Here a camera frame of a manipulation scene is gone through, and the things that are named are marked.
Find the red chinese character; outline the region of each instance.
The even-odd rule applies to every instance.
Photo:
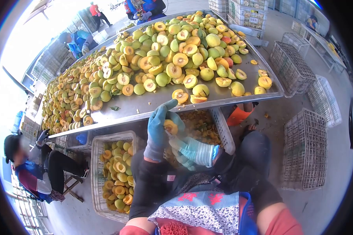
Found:
[[[218,193],[218,194],[213,196],[213,193],[211,193],[210,196],[208,196],[208,198],[210,199],[210,203],[212,205],[214,205],[217,202],[221,202],[221,199],[222,199],[223,195],[225,195],[225,194],[224,193]]]
[[[185,199],[189,200],[190,202],[192,202],[194,197],[197,197],[198,193],[184,193],[183,196],[178,198],[178,201],[184,201]]]

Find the foot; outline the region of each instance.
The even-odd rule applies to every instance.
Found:
[[[250,125],[245,126],[245,129],[239,138],[240,141],[242,142],[246,135],[248,135],[249,133],[251,133],[255,130],[256,130],[256,125],[250,124]]]
[[[88,177],[88,174],[89,174],[89,171],[90,171],[89,162],[88,161],[84,161],[82,163],[82,167],[84,168],[84,175],[81,176],[81,178],[86,179],[86,177]]]

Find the wooden stool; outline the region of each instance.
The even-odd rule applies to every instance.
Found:
[[[76,181],[71,186],[67,186],[66,184],[69,181],[71,181],[71,179],[75,179]],[[66,196],[67,193],[70,193],[72,196],[77,198],[77,200],[79,200],[80,202],[84,202],[84,199],[82,199],[72,191],[73,187],[75,187],[78,183],[82,183],[82,182],[83,182],[82,179],[78,176],[66,175],[66,181],[64,181],[64,188],[66,190],[64,191],[63,196]]]

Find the red shirt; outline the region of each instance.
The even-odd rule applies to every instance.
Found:
[[[179,223],[182,227],[187,228],[188,234],[199,235],[216,235],[217,233],[207,230],[202,227],[193,227],[172,219],[157,218],[159,227],[165,228],[171,223]],[[149,235],[144,229],[136,226],[125,226],[120,235]],[[289,209],[283,209],[277,216],[275,216],[265,235],[303,235],[302,227],[298,221],[292,216]]]
[[[98,8],[98,5],[91,5],[90,6],[90,13],[91,15],[95,16],[98,14],[98,12],[96,11],[96,8]]]

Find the person in background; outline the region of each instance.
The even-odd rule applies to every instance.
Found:
[[[309,27],[310,29],[316,31],[316,23],[318,22],[318,19],[316,16],[311,15],[307,20],[306,20],[306,26]]]
[[[128,19],[138,20],[137,25],[166,16],[163,0],[125,0],[124,7]]]
[[[96,31],[99,30],[99,26],[101,24],[101,19],[103,19],[109,27],[112,26],[112,24],[108,21],[107,17],[102,12],[100,12],[98,10],[98,5],[94,5],[93,2],[90,3],[90,13],[91,13],[94,21],[97,24]]]
[[[86,178],[89,166],[87,162],[79,165],[43,144],[47,136],[48,130],[44,130],[30,150],[29,140],[22,134],[8,135],[4,140],[5,161],[7,164],[12,162],[18,181],[33,198],[47,203],[62,202],[65,199],[63,171]],[[43,165],[35,163],[39,157]]]
[[[129,221],[120,235],[303,234],[277,189],[267,181],[268,137],[249,126],[231,156],[220,146],[183,137],[183,121],[169,111],[177,104],[171,100],[153,112],[146,148],[132,157],[136,190]],[[168,141],[165,119],[178,126],[178,136]],[[184,167],[204,170],[173,169],[163,158],[167,144]]]
[[[98,43],[94,41],[93,36],[83,30],[78,30],[74,33],[64,32],[59,36],[59,41],[68,45],[76,59],[79,59],[98,46]]]

